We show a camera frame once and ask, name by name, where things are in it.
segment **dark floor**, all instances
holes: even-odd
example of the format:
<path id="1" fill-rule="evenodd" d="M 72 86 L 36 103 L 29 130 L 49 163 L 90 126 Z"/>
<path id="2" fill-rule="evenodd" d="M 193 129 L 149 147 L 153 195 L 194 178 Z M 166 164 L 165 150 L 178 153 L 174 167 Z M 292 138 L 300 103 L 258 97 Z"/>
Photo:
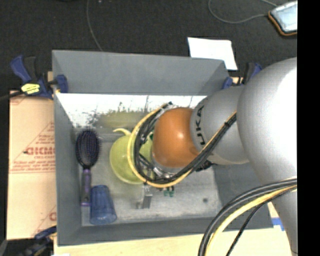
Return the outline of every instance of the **dark floor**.
<path id="1" fill-rule="evenodd" d="M 238 21 L 273 8 L 261 0 L 213 0 L 220 17 Z M 273 0 L 283 4 L 287 0 Z M 88 18 L 98 46 L 94 41 Z M 240 24 L 214 18 L 208 0 L 10 0 L 0 3 L 0 96 L 18 88 L 10 61 L 37 57 L 39 72 L 52 68 L 52 49 L 189 56 L 187 37 L 231 40 L 238 71 L 297 56 L 297 36 L 281 36 L 267 17 Z M 0 242 L 5 237 L 8 170 L 8 102 L 0 102 Z"/>

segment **wire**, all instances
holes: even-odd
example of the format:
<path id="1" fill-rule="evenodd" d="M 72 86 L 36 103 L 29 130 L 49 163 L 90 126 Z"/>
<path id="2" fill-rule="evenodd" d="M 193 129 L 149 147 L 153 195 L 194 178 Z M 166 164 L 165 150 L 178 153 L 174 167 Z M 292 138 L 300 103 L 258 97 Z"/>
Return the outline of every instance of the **wire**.
<path id="1" fill-rule="evenodd" d="M 87 2 L 86 2 L 86 21 L 87 21 L 87 24 L 88 24 L 90 33 L 91 33 L 91 35 L 92 35 L 92 38 L 93 38 L 96 46 L 99 48 L 99 50 L 100 50 L 101 52 L 103 52 L 104 50 L 103 50 L 102 47 L 100 46 L 100 44 L 99 44 L 99 42 L 98 42 L 98 40 L 97 40 L 97 38 L 96 38 L 96 36 L 95 36 L 95 33 L 94 33 L 94 31 L 93 31 L 93 29 L 92 29 L 92 27 L 91 27 L 91 22 L 90 22 L 90 17 L 89 17 L 89 2 L 90 2 L 90 0 L 87 0 Z"/>
<path id="2" fill-rule="evenodd" d="M 263 195 L 247 204 L 242 206 L 241 208 L 234 211 L 232 214 L 230 214 L 223 222 L 222 224 L 216 229 L 216 231 L 213 233 L 212 237 L 210 238 L 206 251 L 210 251 L 213 247 L 212 244 L 217 239 L 218 234 L 221 234 L 221 232 L 238 216 L 245 213 L 246 211 L 250 210 L 251 208 L 258 206 L 258 205 L 264 205 L 267 202 L 270 202 L 271 199 L 277 198 L 279 195 L 283 195 L 285 192 L 295 189 L 296 186 L 290 186 L 288 188 L 279 189 L 277 191 L 268 193 L 266 195 Z"/>
<path id="3" fill-rule="evenodd" d="M 19 96 L 19 95 L 21 95 L 23 93 L 24 93 L 23 91 L 16 91 L 16 92 L 13 92 L 13 93 L 10 93 L 10 94 L 3 95 L 3 96 L 0 97 L 0 102 L 2 102 L 4 100 L 9 100 L 10 98 L 13 98 L 15 96 Z"/>
<path id="4" fill-rule="evenodd" d="M 286 191 L 283 191 L 281 193 L 279 193 L 278 195 L 270 198 L 269 200 L 266 200 L 265 202 L 259 204 L 257 207 L 254 208 L 254 210 L 250 213 L 250 215 L 247 217 L 247 219 L 245 220 L 245 222 L 243 223 L 243 225 L 241 226 L 241 228 L 239 229 L 238 234 L 236 235 L 235 239 L 232 242 L 232 245 L 230 246 L 228 252 L 226 253 L 225 256 L 230 256 L 231 252 L 233 251 L 233 249 L 235 248 L 237 242 L 239 241 L 239 238 L 241 237 L 241 235 L 243 234 L 245 228 L 247 227 L 249 221 L 252 219 L 252 217 L 258 212 L 258 210 L 264 206 L 265 204 L 277 199 L 278 197 L 281 197 L 287 193 L 290 193 L 292 190 L 294 190 L 295 188 L 292 189 L 288 189 Z"/>
<path id="5" fill-rule="evenodd" d="M 236 112 L 234 112 L 225 123 L 219 128 L 219 130 L 212 136 L 209 142 L 203 147 L 201 152 L 197 155 L 197 157 L 191 161 L 187 166 L 185 166 L 178 173 L 171 175 L 170 177 L 158 176 L 155 175 L 155 178 L 151 178 L 147 176 L 142 170 L 141 163 L 144 164 L 145 167 L 152 166 L 145 158 L 142 158 L 139 154 L 140 147 L 143 142 L 141 142 L 142 134 L 148 135 L 149 132 L 153 129 L 153 126 L 150 123 L 155 123 L 154 119 L 159 118 L 159 113 L 162 114 L 164 109 L 169 104 L 165 104 L 162 107 L 150 112 L 146 115 L 142 120 L 138 122 L 138 124 L 133 129 L 128 142 L 127 147 L 127 159 L 129 166 L 133 173 L 145 184 L 156 188 L 167 188 L 176 185 L 181 182 L 185 177 L 191 174 L 193 171 L 196 171 L 198 167 L 202 166 L 203 163 L 206 162 L 209 154 L 213 151 L 213 149 L 217 146 L 218 142 L 221 140 L 222 136 L 226 133 L 229 127 L 236 121 Z"/>
<path id="6" fill-rule="evenodd" d="M 216 236 L 222 232 L 233 219 L 256 205 L 264 203 L 282 191 L 290 190 L 294 187 L 297 187 L 297 178 L 253 188 L 231 200 L 220 210 L 205 231 L 199 246 L 198 256 L 205 255 L 207 247 L 212 244 Z"/>
<path id="7" fill-rule="evenodd" d="M 212 14 L 213 17 L 215 17 L 217 20 L 221 21 L 221 22 L 224 22 L 224 23 L 228 23 L 228 24 L 240 24 L 240 23 L 245 23 L 245 22 L 248 22 L 248 21 L 251 21 L 253 19 L 256 19 L 256 18 L 259 18 L 259 17 L 266 17 L 267 14 L 257 14 L 257 15 L 254 15 L 254 16 L 251 16 L 249 18 L 245 18 L 245 19 L 242 19 L 242 20 L 237 20 L 237 21 L 231 21 L 231 20 L 226 20 L 226 19 L 223 19 L 219 16 L 217 16 L 214 11 L 212 10 L 211 8 L 211 5 L 212 5 L 212 1 L 213 0 L 209 0 L 208 1 L 208 9 L 210 11 L 210 13 Z M 274 7 L 276 7 L 277 5 L 273 2 L 270 2 L 270 1 L 267 1 L 267 0 L 260 0 L 261 2 L 264 2 L 264 3 L 267 3 L 267 4 L 270 4 Z"/>

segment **hairbrush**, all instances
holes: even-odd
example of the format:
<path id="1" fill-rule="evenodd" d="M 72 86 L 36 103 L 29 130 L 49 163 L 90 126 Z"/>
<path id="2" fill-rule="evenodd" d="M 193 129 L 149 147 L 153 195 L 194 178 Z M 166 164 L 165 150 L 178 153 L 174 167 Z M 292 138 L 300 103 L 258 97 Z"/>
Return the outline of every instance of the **hairbrush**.
<path id="1" fill-rule="evenodd" d="M 96 164 L 100 151 L 100 141 L 97 134 L 90 129 L 79 133 L 75 142 L 75 155 L 82 166 L 81 198 L 82 206 L 90 206 L 91 168 Z"/>

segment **blue plastic cup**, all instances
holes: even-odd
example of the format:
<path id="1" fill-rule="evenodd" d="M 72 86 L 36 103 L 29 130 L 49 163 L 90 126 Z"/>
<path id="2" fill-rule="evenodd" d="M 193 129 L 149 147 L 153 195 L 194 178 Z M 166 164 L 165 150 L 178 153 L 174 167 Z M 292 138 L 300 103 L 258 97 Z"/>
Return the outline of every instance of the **blue plastic cup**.
<path id="1" fill-rule="evenodd" d="M 91 188 L 90 223 L 105 225 L 117 219 L 114 202 L 106 185 L 97 185 Z"/>

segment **white paper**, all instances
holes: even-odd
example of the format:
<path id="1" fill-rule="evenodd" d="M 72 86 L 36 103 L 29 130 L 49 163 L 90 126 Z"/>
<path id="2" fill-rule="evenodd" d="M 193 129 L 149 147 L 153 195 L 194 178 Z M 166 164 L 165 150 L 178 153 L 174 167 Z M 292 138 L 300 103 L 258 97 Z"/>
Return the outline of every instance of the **white paper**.
<path id="1" fill-rule="evenodd" d="M 230 40 L 188 37 L 188 44 L 191 57 L 223 60 L 227 70 L 238 69 Z"/>

